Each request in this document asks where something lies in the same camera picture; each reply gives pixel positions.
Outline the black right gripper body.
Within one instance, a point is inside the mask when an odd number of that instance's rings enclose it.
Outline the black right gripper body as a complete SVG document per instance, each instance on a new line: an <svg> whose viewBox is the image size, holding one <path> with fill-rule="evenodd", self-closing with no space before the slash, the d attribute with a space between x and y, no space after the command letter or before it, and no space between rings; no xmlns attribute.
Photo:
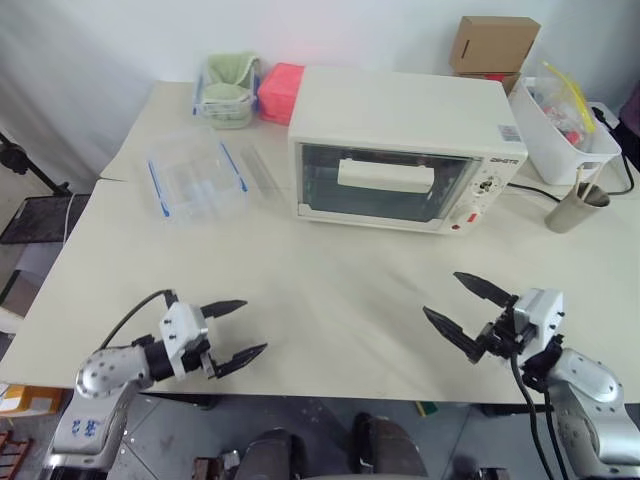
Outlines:
<svg viewBox="0 0 640 480"><path fill-rule="evenodd" d="M509 359L519 355L531 340L531 323L515 309L520 298L512 295L494 322L489 322L477 337L485 352Z"/></svg>

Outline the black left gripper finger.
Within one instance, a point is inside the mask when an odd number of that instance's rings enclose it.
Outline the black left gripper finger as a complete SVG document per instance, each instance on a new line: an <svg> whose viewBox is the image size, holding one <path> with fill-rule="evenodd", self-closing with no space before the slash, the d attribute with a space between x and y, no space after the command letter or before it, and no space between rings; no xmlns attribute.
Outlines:
<svg viewBox="0 0 640 480"><path fill-rule="evenodd" d="M245 300L224 300L216 301L200 307L200 312L204 318L219 318L230 314L247 304Z"/></svg>
<svg viewBox="0 0 640 480"><path fill-rule="evenodd" d="M226 377L250 364L255 360L266 348L268 344L263 343L245 350L237 352L231 359L222 364L214 365L214 373L216 377Z"/></svg>

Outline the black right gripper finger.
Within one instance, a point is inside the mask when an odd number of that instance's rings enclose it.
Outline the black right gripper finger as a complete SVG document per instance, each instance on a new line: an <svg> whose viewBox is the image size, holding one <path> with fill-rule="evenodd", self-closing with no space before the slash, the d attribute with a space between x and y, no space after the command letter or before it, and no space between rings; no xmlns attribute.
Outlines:
<svg viewBox="0 0 640 480"><path fill-rule="evenodd" d="M479 276L455 272L454 277L469 291L483 300L488 300L498 307L511 307L518 299L517 295L510 294L492 282Z"/></svg>
<svg viewBox="0 0 640 480"><path fill-rule="evenodd" d="M429 307L423 306L422 311L440 335L461 350L471 363L476 364L481 359L481 345L466 335L457 323Z"/></svg>

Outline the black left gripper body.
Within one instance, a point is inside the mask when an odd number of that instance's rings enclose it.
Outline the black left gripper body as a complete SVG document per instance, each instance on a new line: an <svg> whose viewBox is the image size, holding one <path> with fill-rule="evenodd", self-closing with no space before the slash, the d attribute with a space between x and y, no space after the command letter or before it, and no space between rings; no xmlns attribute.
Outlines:
<svg viewBox="0 0 640 480"><path fill-rule="evenodd" d="M202 370L209 379L219 378L219 366L215 363L205 347L197 347L186 351L181 357L181 364L186 373Z"/></svg>

